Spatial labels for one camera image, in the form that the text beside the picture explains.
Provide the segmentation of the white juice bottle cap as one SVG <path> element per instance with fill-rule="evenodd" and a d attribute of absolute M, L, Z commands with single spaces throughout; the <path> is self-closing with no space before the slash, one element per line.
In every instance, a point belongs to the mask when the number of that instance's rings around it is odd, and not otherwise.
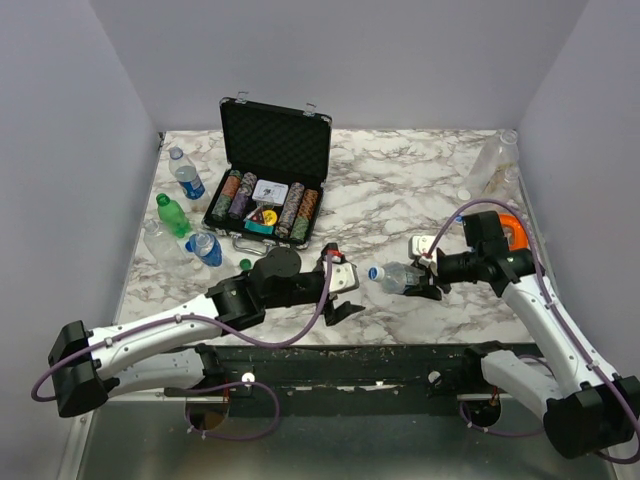
<path fill-rule="evenodd" d="M 457 193 L 457 196 L 460 200 L 467 201 L 471 198 L 471 194 L 467 190 L 460 190 Z"/>

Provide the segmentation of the blue label water bottle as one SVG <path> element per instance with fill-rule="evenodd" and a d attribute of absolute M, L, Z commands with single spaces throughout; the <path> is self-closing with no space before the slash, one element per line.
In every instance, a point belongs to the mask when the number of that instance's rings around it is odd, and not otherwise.
<path fill-rule="evenodd" d="M 206 192 L 199 173 L 179 147 L 169 149 L 169 170 L 189 200 L 198 200 Z"/>

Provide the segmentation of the clear bottle green-blue label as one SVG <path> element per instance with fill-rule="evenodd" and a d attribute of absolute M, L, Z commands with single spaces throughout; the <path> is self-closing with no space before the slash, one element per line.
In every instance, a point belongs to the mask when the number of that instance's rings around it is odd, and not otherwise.
<path fill-rule="evenodd" d="M 375 283 L 387 294 L 403 295 L 408 287 L 419 285 L 421 278 L 425 275 L 425 271 L 399 262 L 374 266 L 383 267 L 385 270 L 384 280 Z"/>

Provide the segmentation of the clear Pocari Sweat bottle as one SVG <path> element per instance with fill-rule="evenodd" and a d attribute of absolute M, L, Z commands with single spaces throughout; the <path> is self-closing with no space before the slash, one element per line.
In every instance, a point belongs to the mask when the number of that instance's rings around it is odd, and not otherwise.
<path fill-rule="evenodd" d="M 516 209 L 521 200 L 520 172 L 516 165 L 509 166 L 497 173 L 493 198 Z"/>

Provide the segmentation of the square clear juice bottle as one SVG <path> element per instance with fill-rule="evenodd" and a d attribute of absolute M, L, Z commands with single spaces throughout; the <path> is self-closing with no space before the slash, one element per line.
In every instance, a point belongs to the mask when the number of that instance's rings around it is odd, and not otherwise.
<path fill-rule="evenodd" d="M 515 130 L 499 131 L 486 140 L 464 182 L 472 197 L 478 197 L 484 191 L 498 170 L 517 163 L 517 142 Z"/>

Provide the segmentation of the white blue water cap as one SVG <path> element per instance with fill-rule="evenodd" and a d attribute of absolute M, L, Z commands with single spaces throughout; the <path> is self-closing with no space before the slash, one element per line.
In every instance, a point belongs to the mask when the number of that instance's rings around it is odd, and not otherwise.
<path fill-rule="evenodd" d="M 385 278 L 385 270 L 380 266 L 372 266 L 368 270 L 368 278 L 374 282 L 382 282 Z"/>

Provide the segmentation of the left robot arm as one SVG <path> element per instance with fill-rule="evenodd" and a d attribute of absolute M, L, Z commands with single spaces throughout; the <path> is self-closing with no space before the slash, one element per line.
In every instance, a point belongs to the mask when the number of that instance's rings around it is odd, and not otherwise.
<path fill-rule="evenodd" d="M 109 399 L 158 388 L 214 393 L 224 375 L 205 341 L 261 324 L 269 309 L 314 306 L 312 318 L 334 325 L 359 307 L 334 306 L 334 298 L 359 286 L 356 266 L 334 243 L 315 268 L 302 269 L 298 253 L 272 249 L 254 266 L 219 281 L 206 293 L 168 311 L 124 325 L 90 329 L 81 320 L 63 326 L 48 355 L 57 412 L 71 418 Z"/>

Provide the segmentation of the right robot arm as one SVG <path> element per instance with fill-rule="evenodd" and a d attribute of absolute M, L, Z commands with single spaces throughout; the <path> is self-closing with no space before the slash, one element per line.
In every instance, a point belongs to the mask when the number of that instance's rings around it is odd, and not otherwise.
<path fill-rule="evenodd" d="M 559 301 L 532 246 L 510 246 L 500 216 L 489 210 L 461 219 L 467 251 L 445 254 L 438 236 L 414 236 L 408 256 L 426 272 L 409 296 L 439 299 L 455 283 L 486 283 L 515 313 L 549 373 L 498 342 L 474 345 L 460 367 L 469 390 L 488 386 L 533 413 L 567 459 L 602 456 L 639 435 L 639 380 L 623 377 L 581 333 Z"/>

